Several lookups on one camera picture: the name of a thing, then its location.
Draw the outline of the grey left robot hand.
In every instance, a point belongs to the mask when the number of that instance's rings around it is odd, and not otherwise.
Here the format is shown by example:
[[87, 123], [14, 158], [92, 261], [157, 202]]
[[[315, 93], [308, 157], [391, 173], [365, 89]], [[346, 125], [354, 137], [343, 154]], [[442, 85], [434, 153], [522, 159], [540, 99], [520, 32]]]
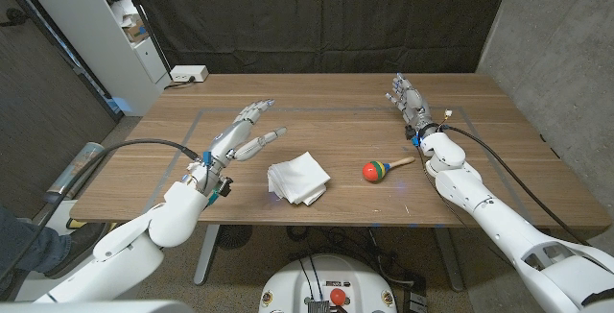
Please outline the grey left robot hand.
[[249, 160], [284, 135], [287, 129], [280, 127], [248, 141], [252, 127], [273, 104], [273, 99], [267, 99], [243, 108], [234, 121], [214, 137], [202, 159], [188, 165], [182, 182], [208, 196], [214, 188], [224, 185], [223, 170], [231, 161]]

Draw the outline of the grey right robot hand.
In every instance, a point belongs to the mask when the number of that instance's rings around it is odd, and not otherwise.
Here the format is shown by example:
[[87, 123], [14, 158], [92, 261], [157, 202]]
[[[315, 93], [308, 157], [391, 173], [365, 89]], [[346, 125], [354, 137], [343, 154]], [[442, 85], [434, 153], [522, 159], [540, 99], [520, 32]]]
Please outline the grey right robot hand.
[[386, 97], [401, 111], [406, 125], [411, 127], [419, 138], [432, 134], [436, 130], [430, 107], [417, 89], [401, 73], [392, 80], [394, 94]]

